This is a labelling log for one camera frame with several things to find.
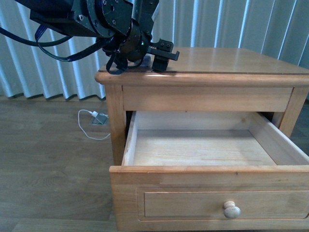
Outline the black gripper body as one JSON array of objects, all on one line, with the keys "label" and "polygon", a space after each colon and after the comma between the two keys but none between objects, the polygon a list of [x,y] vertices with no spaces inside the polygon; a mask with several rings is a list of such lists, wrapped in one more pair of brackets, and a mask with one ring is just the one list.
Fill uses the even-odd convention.
[{"label": "black gripper body", "polygon": [[115,55],[124,63],[142,60],[150,45],[150,37],[140,30],[135,21],[131,21],[126,36],[114,35],[112,41],[103,47],[106,55]]}]

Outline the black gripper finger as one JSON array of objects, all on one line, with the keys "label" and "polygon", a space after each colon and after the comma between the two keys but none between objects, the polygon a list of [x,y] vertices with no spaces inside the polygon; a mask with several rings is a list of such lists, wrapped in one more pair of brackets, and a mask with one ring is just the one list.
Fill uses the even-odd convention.
[{"label": "black gripper finger", "polygon": [[172,53],[173,42],[159,39],[158,42],[150,42],[147,53],[154,55],[152,69],[158,72],[165,72],[167,70],[170,60],[177,61],[180,55],[179,51]]}]

